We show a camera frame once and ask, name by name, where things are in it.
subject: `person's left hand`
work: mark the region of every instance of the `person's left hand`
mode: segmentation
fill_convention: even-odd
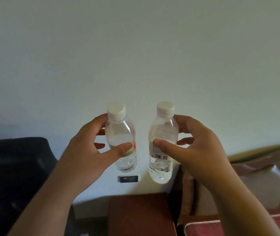
[[[107,120],[107,114],[102,114],[84,125],[70,140],[52,173],[58,182],[67,185],[67,192],[72,193],[72,197],[86,190],[132,148],[132,143],[123,143],[104,153],[98,151],[105,144],[94,141],[97,135],[105,135],[102,128]]]

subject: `white bottle cap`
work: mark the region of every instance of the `white bottle cap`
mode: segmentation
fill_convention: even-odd
[[[126,117],[126,108],[122,103],[110,103],[107,107],[107,114],[109,120],[119,122]]]
[[[164,118],[173,117],[175,114],[174,104],[168,101],[159,102],[157,106],[157,114]]]

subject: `clear plastic bottle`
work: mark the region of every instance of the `clear plastic bottle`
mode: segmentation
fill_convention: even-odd
[[[167,183],[172,177],[173,159],[153,146],[154,139],[164,139],[176,144],[179,128],[173,118],[174,105],[171,102],[160,102],[157,105],[157,117],[149,130],[149,173],[152,179],[160,184]]]
[[[111,103],[107,107],[107,114],[108,121],[105,125],[105,135],[110,148],[122,143],[132,143],[133,147],[126,155],[115,162],[118,170],[130,172],[137,165],[135,125],[126,115],[126,108],[122,103]]]

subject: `barcode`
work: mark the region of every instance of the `barcode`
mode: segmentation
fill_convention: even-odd
[[[157,158],[157,159],[161,159],[161,160],[167,160],[168,156],[162,156],[162,155],[158,155],[153,153],[153,158]]]

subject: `wall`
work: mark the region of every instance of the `wall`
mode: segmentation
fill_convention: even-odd
[[[228,155],[280,144],[280,0],[0,0],[0,138],[43,136],[59,158],[112,100],[136,123],[141,181],[109,167],[78,217],[105,215],[109,195],[170,189],[147,174],[161,100]]]

